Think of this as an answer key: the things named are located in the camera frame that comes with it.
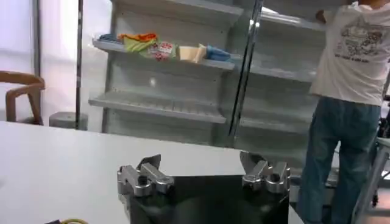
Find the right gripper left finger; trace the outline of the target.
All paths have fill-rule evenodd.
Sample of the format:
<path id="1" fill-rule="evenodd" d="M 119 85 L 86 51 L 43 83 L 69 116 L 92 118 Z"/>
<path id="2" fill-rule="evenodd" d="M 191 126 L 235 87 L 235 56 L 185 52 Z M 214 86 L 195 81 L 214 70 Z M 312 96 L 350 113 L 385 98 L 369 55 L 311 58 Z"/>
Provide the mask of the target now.
<path id="1" fill-rule="evenodd" d="M 161 154 L 143 158 L 140 163 L 120 166 L 117 171 L 118 194 L 147 197 L 157 191 L 167 194 L 174 187 L 174 178 L 159 170 Z"/>

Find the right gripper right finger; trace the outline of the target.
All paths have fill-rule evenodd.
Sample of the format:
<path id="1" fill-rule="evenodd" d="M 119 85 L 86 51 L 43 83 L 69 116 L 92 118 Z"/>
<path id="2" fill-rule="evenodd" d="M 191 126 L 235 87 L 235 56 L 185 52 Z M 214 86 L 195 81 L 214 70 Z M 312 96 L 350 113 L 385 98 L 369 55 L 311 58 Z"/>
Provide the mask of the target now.
<path id="1" fill-rule="evenodd" d="M 291 170 L 286 162 L 269 164 L 262 156 L 241 151 L 243 187 L 259 191 L 262 187 L 272 194 L 287 194 L 290 190 Z"/>

